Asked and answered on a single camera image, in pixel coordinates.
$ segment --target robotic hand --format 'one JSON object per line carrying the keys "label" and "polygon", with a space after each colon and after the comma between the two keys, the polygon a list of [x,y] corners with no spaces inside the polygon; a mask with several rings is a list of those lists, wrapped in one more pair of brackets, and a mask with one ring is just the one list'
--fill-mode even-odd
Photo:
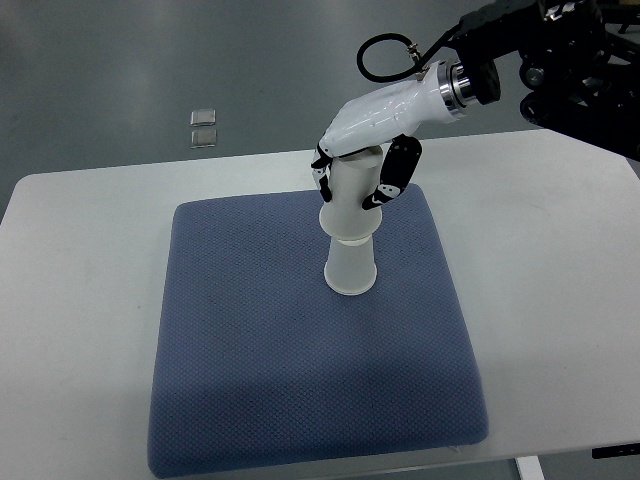
{"label": "robotic hand", "polygon": [[475,101],[460,63],[435,62],[422,80],[387,86],[348,102],[318,143],[313,175],[325,202],[331,201],[327,169],[336,157],[357,153],[392,139],[380,185],[364,199],[369,210],[396,198],[409,184],[422,146],[411,137],[423,122],[449,123]]}
{"label": "robotic hand", "polygon": [[[523,61],[521,80],[532,90],[520,104],[525,119],[640,160],[640,47],[608,33],[606,21],[596,0],[497,0],[463,16],[424,56],[402,35],[368,40],[357,58],[366,78],[379,83],[417,78],[352,100],[338,112],[311,164],[324,201],[331,201],[327,171],[330,175],[334,158],[389,140],[380,184],[362,207],[400,195],[420,158],[420,143],[411,137],[418,126],[450,123],[470,104],[499,100],[494,59],[513,51]],[[364,52],[384,40],[405,43],[415,65],[387,77],[368,72]],[[459,60],[428,65],[443,46],[454,49]],[[614,57],[618,61],[610,62]]]}

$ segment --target blue mat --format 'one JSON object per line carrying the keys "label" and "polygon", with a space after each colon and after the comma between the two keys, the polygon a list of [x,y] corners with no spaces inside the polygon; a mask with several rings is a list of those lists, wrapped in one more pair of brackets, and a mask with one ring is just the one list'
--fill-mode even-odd
{"label": "blue mat", "polygon": [[325,283],[316,191],[176,210],[149,422],[159,478],[476,443],[478,369],[438,234],[410,185],[378,279]]}

